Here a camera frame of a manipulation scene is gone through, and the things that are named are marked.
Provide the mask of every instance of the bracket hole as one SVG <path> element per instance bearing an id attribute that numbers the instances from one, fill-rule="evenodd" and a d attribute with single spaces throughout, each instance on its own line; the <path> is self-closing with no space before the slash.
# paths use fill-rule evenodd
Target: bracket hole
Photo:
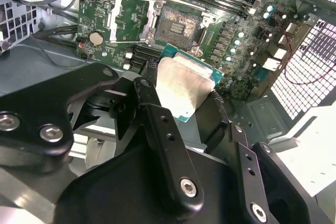
<path id="1" fill-rule="evenodd" d="M 252 175 L 252 176 L 255 176 L 256 174 L 255 174 L 255 172 L 252 170 L 252 169 L 248 169 L 248 172 Z"/>
<path id="2" fill-rule="evenodd" d="M 110 69 L 108 69 L 108 68 L 105 68 L 105 69 L 103 70 L 103 73 L 106 74 L 107 76 L 113 76 L 112 71 L 111 71 Z"/>
<path id="3" fill-rule="evenodd" d="M 161 121 L 163 121 L 165 123 L 168 122 L 168 119 L 165 116 L 161 116 L 160 118 L 161 118 Z"/>
<path id="4" fill-rule="evenodd" d="M 172 134 L 168 133 L 167 134 L 167 139 L 170 140 L 170 141 L 174 141 L 175 137 Z"/>
<path id="5" fill-rule="evenodd" d="M 149 83 L 149 81 L 147 81 L 147 80 L 145 80 L 145 79 L 141 79 L 140 82 L 141 82 L 142 85 L 144 85 L 144 86 L 146 86 L 146 87 L 148 87 L 148 88 L 151 86 L 151 84 Z"/>
<path id="6" fill-rule="evenodd" d="M 248 160 L 252 161 L 252 158 L 249 155 L 246 154 L 245 156 Z"/>

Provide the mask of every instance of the screw hole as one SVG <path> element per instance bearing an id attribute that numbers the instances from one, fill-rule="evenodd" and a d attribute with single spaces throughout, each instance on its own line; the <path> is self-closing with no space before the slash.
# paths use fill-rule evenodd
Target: screw hole
<path id="1" fill-rule="evenodd" d="M 175 137 L 172 134 L 168 133 L 167 134 L 167 139 L 170 140 L 170 141 L 174 141 Z"/>
<path id="2" fill-rule="evenodd" d="M 106 74 L 107 76 L 113 76 L 112 71 L 111 71 L 110 69 L 108 69 L 108 68 L 105 68 L 105 69 L 103 70 L 103 73 Z"/>
<path id="3" fill-rule="evenodd" d="M 250 168 L 248 169 L 248 172 L 252 175 L 252 176 L 255 176 L 255 172 L 253 170 L 251 170 Z"/>
<path id="4" fill-rule="evenodd" d="M 166 123 L 166 122 L 168 122 L 168 119 L 165 116 L 161 116 L 161 121 Z"/>
<path id="5" fill-rule="evenodd" d="M 115 106 L 115 107 L 116 107 L 116 111 L 117 111 L 118 113 L 120 113 L 120 112 L 124 111 L 124 110 L 125 110 L 125 108 L 126 108 L 125 104 L 123 104 L 123 103 L 121 103 L 121 104 L 118 104 L 118 105 L 117 105 L 117 106 Z"/>

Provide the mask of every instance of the gray metal panel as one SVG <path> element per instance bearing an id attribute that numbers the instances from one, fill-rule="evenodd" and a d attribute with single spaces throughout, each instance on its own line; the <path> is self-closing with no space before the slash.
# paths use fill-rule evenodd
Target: gray metal panel
<path id="1" fill-rule="evenodd" d="M 268 97 L 247 104 L 252 124 L 259 131 L 263 141 L 281 136 L 288 131 L 284 121 Z"/>

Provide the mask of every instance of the metal sheet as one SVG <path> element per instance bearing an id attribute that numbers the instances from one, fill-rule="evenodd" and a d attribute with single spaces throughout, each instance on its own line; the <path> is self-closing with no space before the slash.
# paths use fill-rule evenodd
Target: metal sheet
<path id="1" fill-rule="evenodd" d="M 157 68 L 156 91 L 161 105 L 174 117 L 189 118 L 215 87 L 206 70 L 191 61 L 164 57 Z"/>

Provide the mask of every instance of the black metal bracket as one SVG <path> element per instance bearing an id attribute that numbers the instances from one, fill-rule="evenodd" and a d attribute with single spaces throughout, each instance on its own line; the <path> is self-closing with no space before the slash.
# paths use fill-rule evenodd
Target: black metal bracket
<path id="1" fill-rule="evenodd" d="M 75 124 L 84 101 L 100 90 L 113 89 L 118 79 L 114 70 L 94 63 L 1 97 L 0 115 L 11 115 L 17 123 L 9 119 L 15 129 L 0 131 L 0 165 L 40 172 L 60 167 L 74 139 L 69 114 Z M 46 126 L 56 128 L 48 132 Z M 55 137 L 43 139 L 44 129 Z"/>
<path id="2" fill-rule="evenodd" d="M 330 223 L 268 146 L 251 150 L 218 94 L 209 95 L 196 119 L 207 152 L 226 165 L 186 150 L 153 83 L 119 78 L 98 63 L 0 98 L 0 166 L 52 174 L 65 163 L 72 129 L 100 116 L 116 120 L 116 157 L 71 183 L 56 223 L 90 222 L 86 216 L 106 223 L 111 212 L 118 223 Z M 277 213 L 279 197 L 290 220 Z"/>

